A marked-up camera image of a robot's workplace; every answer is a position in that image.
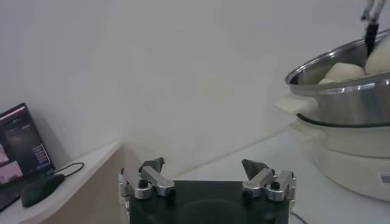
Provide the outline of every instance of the laptop screen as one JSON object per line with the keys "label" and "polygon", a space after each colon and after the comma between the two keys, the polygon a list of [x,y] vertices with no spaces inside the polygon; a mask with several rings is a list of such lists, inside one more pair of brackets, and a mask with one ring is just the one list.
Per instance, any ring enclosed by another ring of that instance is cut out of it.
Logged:
{"label": "laptop screen", "polygon": [[0,114],[0,186],[51,168],[26,104]]}

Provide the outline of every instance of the label sticker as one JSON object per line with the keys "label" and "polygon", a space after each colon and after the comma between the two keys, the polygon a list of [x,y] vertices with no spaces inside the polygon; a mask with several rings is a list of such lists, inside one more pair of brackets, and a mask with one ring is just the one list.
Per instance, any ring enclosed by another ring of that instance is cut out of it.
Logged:
{"label": "label sticker", "polygon": [[379,179],[382,185],[390,187],[390,173],[380,173]]}

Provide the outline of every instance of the steamed bun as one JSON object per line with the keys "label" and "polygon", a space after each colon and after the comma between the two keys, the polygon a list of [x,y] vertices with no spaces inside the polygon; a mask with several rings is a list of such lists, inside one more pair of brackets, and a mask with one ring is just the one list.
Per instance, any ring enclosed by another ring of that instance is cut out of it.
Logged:
{"label": "steamed bun", "polygon": [[336,63],[331,67],[319,84],[343,82],[349,79],[358,79],[366,76],[363,68],[353,64]]}
{"label": "steamed bun", "polygon": [[378,74],[390,70],[390,38],[380,43],[366,62],[367,74]]}

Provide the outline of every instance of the computer mouse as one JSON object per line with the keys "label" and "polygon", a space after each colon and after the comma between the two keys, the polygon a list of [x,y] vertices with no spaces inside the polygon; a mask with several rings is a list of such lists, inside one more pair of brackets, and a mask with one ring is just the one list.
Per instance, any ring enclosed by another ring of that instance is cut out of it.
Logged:
{"label": "computer mouse", "polygon": [[51,195],[64,180],[64,175],[56,174],[43,177],[29,184],[20,195],[23,207],[27,208],[42,201]]}

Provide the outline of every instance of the white shelf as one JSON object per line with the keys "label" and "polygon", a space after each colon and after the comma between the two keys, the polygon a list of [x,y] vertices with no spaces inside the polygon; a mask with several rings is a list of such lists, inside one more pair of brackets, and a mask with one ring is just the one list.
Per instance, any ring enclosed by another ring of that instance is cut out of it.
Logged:
{"label": "white shelf", "polygon": [[21,200],[16,201],[0,212],[0,223],[28,224],[44,221],[56,213],[119,148],[119,143],[113,142],[71,161],[70,163],[84,162],[85,166],[80,172],[68,177],[48,198],[36,205],[23,208]]}
{"label": "white shelf", "polygon": [[[358,195],[325,177],[314,165],[310,152],[288,132],[253,147],[175,177],[175,180],[247,180],[242,159],[266,163],[277,172],[297,175],[297,200],[293,211],[308,223],[389,223],[390,203]],[[290,224],[300,223],[294,217]]]}

